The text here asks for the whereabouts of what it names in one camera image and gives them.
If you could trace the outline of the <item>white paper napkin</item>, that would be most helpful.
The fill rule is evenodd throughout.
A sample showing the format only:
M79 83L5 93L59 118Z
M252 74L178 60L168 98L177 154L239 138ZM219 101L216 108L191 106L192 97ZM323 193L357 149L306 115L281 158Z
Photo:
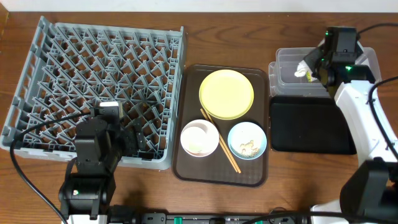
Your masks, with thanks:
M306 77L307 72L311 72L311 74L312 74L312 70L310 69L310 67L308 66L306 61L302 60L301 62L298 63L297 70L294 73L294 75L296 77Z

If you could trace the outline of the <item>green silver snack wrapper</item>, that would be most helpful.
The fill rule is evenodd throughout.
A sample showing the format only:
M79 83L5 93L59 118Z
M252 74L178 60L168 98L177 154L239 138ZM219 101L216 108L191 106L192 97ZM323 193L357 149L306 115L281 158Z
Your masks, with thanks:
M307 73L306 73L306 78L307 78L307 80L308 80L309 82L312 82L312 81L313 81L313 77L312 77L311 72L307 72Z

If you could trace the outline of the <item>pink plastic bowl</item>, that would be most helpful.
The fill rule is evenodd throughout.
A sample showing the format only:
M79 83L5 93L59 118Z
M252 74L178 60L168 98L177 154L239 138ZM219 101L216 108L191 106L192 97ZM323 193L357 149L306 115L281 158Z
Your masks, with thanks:
M193 157L206 157L219 146L219 132L214 124L196 119L184 126L180 143L185 152Z

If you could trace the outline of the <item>yellow plastic plate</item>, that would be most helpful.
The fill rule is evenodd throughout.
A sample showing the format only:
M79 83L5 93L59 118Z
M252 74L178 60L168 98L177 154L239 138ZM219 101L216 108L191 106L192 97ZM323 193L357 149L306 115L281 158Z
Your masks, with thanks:
M202 108L215 118L237 119L254 103L254 88L242 73L217 70L207 75L199 87Z

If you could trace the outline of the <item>light blue plastic bowl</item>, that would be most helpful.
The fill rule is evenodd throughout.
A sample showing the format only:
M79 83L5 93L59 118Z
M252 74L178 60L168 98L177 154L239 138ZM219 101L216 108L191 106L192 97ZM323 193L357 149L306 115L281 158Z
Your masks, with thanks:
M245 144L250 140L254 140L259 152L254 157L243 157L237 150L241 144ZM229 131L227 142L231 152L236 157L247 161L261 157L267 149L267 136L264 130L252 122L241 122L234 125Z

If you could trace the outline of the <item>rice and nut scraps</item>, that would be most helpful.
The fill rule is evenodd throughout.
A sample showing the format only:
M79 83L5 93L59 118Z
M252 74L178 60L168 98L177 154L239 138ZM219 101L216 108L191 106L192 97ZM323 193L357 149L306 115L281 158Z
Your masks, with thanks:
M256 147L254 140L250 140L245 144L241 144L237 150L243 157L254 157L258 154L259 148Z

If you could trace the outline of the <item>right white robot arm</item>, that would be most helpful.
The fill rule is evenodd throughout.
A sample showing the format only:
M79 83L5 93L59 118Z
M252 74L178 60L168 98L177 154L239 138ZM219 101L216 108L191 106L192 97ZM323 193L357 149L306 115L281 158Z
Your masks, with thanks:
M314 205L310 223L397 223L397 137L379 102L377 82L354 27L331 26L299 63L310 70L343 113L358 155L358 170L338 200Z

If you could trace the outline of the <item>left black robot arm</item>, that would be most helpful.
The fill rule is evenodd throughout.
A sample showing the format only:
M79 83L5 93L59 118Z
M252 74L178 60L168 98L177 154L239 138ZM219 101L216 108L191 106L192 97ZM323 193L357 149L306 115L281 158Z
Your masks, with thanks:
M93 118L76 127L76 158L65 172L58 198L63 218L88 215L97 220L107 215L116 189L114 171L123 156L131 156L146 147L142 123L132 128L121 126L118 119Z

